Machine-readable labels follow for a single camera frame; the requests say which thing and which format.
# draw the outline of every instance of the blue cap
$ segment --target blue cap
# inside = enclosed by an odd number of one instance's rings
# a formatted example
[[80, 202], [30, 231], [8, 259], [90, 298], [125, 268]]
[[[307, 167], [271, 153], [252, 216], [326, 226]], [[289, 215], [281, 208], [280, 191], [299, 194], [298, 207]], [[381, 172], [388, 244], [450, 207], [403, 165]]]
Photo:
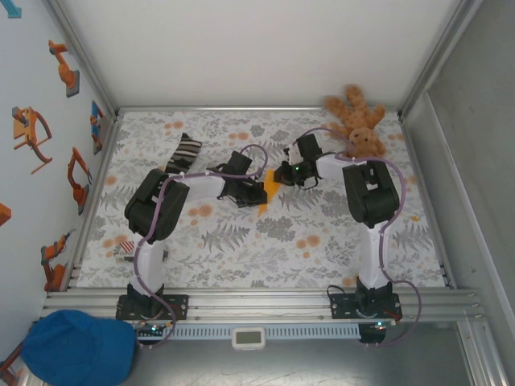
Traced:
[[110, 386], [129, 374], [135, 345], [129, 323], [61, 310], [32, 327], [21, 356], [31, 372], [49, 384]]

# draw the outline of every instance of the small device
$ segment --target small device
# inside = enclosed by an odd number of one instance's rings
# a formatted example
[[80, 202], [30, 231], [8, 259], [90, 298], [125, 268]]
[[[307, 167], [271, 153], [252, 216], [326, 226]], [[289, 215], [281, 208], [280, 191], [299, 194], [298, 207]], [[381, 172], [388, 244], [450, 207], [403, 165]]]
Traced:
[[234, 350], [261, 350], [265, 346], [263, 327], [236, 327], [233, 329]]

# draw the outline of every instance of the patterned mat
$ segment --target patterned mat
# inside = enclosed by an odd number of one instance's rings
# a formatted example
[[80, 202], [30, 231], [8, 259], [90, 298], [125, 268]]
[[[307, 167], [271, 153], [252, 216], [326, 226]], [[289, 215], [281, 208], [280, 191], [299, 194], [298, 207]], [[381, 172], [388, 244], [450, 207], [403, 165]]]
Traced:
[[[132, 236], [124, 208], [149, 170], [164, 168], [182, 133], [203, 142], [190, 172], [227, 162], [232, 150], [263, 145], [269, 166], [285, 159], [282, 149], [302, 133], [336, 119], [325, 111], [183, 111], [126, 113], [105, 180], [78, 286], [125, 287], [132, 276]], [[388, 270], [420, 286], [443, 286], [417, 181], [395, 113], [376, 131], [386, 158], [405, 176], [408, 192], [401, 217], [389, 238]], [[343, 149], [324, 133], [323, 151]], [[249, 152], [250, 171], [262, 164], [259, 150]], [[400, 192], [400, 185], [392, 172]], [[322, 180], [308, 191], [280, 187], [265, 213], [238, 209], [230, 200], [187, 204], [167, 240], [163, 263], [167, 286], [321, 288], [354, 285], [360, 264], [358, 224], [348, 211], [344, 183]]]

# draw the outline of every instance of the white wall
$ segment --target white wall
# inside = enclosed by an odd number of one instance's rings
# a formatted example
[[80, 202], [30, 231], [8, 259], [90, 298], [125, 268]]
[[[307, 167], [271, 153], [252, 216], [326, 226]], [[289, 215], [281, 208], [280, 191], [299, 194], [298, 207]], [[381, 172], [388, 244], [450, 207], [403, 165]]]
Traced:
[[61, 0], [118, 105], [400, 107], [458, 0]]
[[[0, 359], [4, 359], [39, 317], [45, 293], [40, 264], [43, 245], [51, 245], [71, 228], [80, 228], [82, 218], [67, 180], [72, 146], [82, 154], [93, 178], [101, 152], [93, 155], [89, 115], [95, 99], [81, 74], [80, 93], [65, 96], [57, 72], [57, 60], [48, 51], [48, 40], [62, 43], [41, 2], [17, 0], [22, 18], [8, 19], [0, 9], [0, 203], [9, 207], [12, 218], [0, 226]], [[64, 54], [70, 68], [73, 58]], [[11, 109], [31, 106], [47, 121], [53, 138], [41, 145], [42, 153], [53, 157], [43, 169], [31, 175], [40, 161], [28, 146], [14, 150], [22, 139], [13, 139]], [[39, 139], [45, 138], [36, 125]], [[87, 183], [76, 166], [76, 181]], [[78, 232], [59, 256], [65, 262], [73, 253]]]

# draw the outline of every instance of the floral tablecloth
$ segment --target floral tablecloth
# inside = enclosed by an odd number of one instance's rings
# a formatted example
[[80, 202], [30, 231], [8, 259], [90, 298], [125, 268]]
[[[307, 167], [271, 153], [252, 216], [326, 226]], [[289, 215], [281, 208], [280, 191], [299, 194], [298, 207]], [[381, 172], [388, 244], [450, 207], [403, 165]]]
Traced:
[[[275, 168], [285, 159], [283, 148], [308, 129], [337, 125], [323, 110], [305, 111], [169, 111], [126, 113], [114, 145], [100, 206], [89, 234], [78, 286], [125, 287], [132, 264], [120, 251], [132, 235], [124, 208], [149, 170], [162, 169], [182, 133], [203, 142], [190, 172], [229, 160], [232, 150], [250, 143], [263, 145]], [[386, 158], [405, 176], [406, 206], [390, 231], [388, 270], [420, 286], [443, 286], [417, 181], [395, 113], [376, 128], [387, 148]], [[316, 134], [323, 151], [343, 149], [335, 138]], [[251, 170], [262, 164], [251, 150]], [[395, 173], [393, 180], [400, 192]], [[238, 209], [230, 200], [188, 203], [167, 240], [163, 263], [167, 286], [322, 288], [351, 286], [360, 266], [359, 225], [352, 219], [343, 179], [321, 180], [302, 191], [280, 187], [265, 213], [258, 207]]]

